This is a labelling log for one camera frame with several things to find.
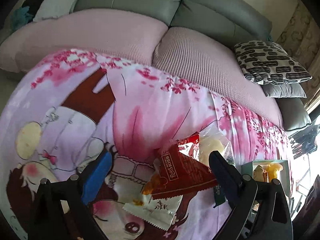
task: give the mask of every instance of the pink sofa cover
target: pink sofa cover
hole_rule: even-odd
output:
[[[153,66],[209,88],[282,128],[274,98],[245,79],[234,53],[194,30],[172,27],[156,47]]]
[[[104,52],[151,65],[153,51],[167,30],[163,22],[137,13],[79,11],[17,30],[0,46],[0,68],[28,72],[46,55],[68,48]]]

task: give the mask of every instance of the cartoon bow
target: cartoon bow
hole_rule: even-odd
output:
[[[56,156],[52,156],[52,155],[49,155],[47,153],[47,151],[43,151],[42,153],[42,157],[48,159],[52,165],[55,165],[57,163],[57,157]]]

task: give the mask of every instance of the metal bolt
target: metal bolt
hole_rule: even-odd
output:
[[[250,181],[250,180],[251,180],[251,177],[250,177],[248,174],[242,175],[242,178],[243,178],[245,181]]]
[[[44,184],[47,183],[47,181],[48,181],[47,178],[42,178],[42,179],[40,180],[40,184],[44,185]]]
[[[76,181],[76,180],[79,179],[79,176],[78,176],[77,174],[73,174],[73,175],[70,176],[70,179],[71,179],[72,181]]]
[[[276,185],[279,185],[279,184],[280,184],[279,179],[273,179],[272,181],[273,181],[273,183],[276,184]]]

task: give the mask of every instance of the anime print tablecloth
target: anime print tablecloth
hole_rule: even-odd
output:
[[[107,148],[114,167],[89,209],[109,240],[210,240],[230,213],[227,203],[213,208],[212,189],[184,195],[166,232],[122,209],[150,180],[153,149],[208,125],[231,141],[238,165],[276,159],[277,151],[291,158],[283,130],[204,87],[104,54],[49,55],[19,83],[1,116],[0,209],[27,239],[40,179],[66,180]]]

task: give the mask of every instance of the curtain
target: curtain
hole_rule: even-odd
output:
[[[301,83],[307,95],[301,100],[310,113],[320,104],[320,29],[301,1],[276,42],[313,77]]]

